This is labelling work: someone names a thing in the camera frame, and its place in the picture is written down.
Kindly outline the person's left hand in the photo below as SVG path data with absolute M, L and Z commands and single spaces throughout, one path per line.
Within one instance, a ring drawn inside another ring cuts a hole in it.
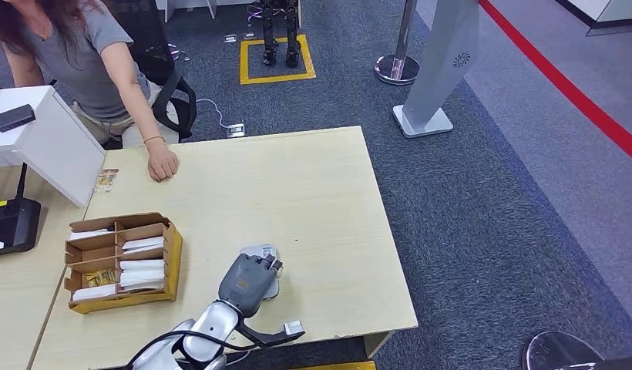
M 148 171 L 153 180 L 161 182 L 177 173 L 179 160 L 163 140 L 150 140 L 145 143 L 145 147 L 149 156 Z

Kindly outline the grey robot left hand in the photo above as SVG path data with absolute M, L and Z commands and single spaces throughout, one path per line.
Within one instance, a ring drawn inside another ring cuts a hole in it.
M 241 253 L 221 281 L 218 299 L 236 308 L 243 318 L 251 318 L 262 301 L 279 294 L 282 267 L 283 263 L 272 254 L 261 257 Z

